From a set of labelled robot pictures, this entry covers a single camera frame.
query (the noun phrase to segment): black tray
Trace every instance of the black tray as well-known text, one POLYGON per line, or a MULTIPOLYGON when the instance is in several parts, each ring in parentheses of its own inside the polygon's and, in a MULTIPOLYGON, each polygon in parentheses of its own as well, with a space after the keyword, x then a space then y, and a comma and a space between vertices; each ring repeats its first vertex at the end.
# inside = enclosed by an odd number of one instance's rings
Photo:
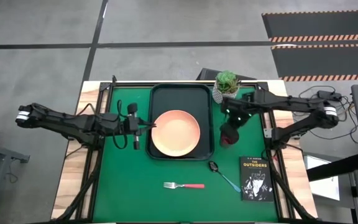
POLYGON ((154 122, 161 114, 170 110, 183 110, 191 114, 200 126, 200 140, 188 154, 180 157, 161 153, 147 136, 146 151, 154 159, 206 160, 214 152, 211 90, 201 84, 158 84, 150 94, 149 121, 154 122))

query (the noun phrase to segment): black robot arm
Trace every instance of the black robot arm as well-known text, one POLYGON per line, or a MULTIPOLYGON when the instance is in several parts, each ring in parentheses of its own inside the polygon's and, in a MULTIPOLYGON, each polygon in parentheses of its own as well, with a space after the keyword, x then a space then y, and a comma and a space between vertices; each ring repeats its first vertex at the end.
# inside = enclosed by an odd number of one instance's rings
POLYGON ((292 96, 276 96, 266 90, 256 90, 246 93, 241 99, 224 98, 221 112, 229 117, 221 127, 221 141, 224 144, 234 144, 238 141, 237 129, 245 125, 254 114, 262 114, 272 110, 310 113, 310 115, 286 128, 265 130, 269 139, 268 147, 277 149, 283 147, 293 136, 301 136, 313 128, 333 128, 339 118, 336 108, 322 99, 303 99, 292 96))
POLYGON ((127 107, 128 115, 60 113, 37 103, 19 107, 15 122, 22 128, 45 128, 60 133, 65 138, 75 138, 84 146, 94 144, 94 139, 105 136, 134 135, 134 148, 139 149, 139 136, 154 127, 136 116, 136 103, 127 107))

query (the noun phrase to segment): red fork handle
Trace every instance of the red fork handle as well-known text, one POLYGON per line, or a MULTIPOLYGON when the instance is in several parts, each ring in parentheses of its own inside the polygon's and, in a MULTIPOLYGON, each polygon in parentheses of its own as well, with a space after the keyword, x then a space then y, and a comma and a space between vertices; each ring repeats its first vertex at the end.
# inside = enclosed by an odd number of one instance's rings
POLYGON ((197 188, 197 189, 203 189, 205 188, 204 184, 185 184, 186 188, 197 188))

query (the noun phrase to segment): green table mat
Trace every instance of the green table mat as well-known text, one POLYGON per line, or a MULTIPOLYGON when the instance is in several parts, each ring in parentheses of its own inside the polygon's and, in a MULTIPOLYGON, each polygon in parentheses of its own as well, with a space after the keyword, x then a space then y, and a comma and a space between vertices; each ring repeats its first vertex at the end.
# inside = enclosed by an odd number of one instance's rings
MULTIPOLYGON (((137 115, 149 117, 151 88, 114 88, 112 113, 117 100, 122 112, 137 103, 137 115)), ((237 97, 254 91, 241 88, 237 97)), ((253 116, 239 129, 240 140, 228 149, 219 145, 219 127, 224 115, 213 101, 215 152, 210 158, 219 170, 240 186, 240 156, 260 157, 264 139, 260 117, 253 116)), ((145 151, 146 137, 140 137, 141 150, 134 150, 132 136, 125 149, 106 138, 94 208, 94 222, 276 222, 273 202, 247 202, 219 174, 208 169, 207 161, 161 161, 145 151), (205 184, 205 189, 165 189, 163 182, 205 184)), ((123 144, 122 136, 117 137, 123 144)))

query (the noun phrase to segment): black floor mat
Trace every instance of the black floor mat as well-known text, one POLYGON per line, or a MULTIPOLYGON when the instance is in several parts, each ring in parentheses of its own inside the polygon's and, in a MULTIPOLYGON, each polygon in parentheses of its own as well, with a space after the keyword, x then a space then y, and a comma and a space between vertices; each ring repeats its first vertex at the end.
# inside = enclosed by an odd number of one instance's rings
POLYGON ((262 15, 272 42, 358 40, 358 10, 262 15))
POLYGON ((358 44, 273 46, 272 53, 288 82, 358 80, 358 44))

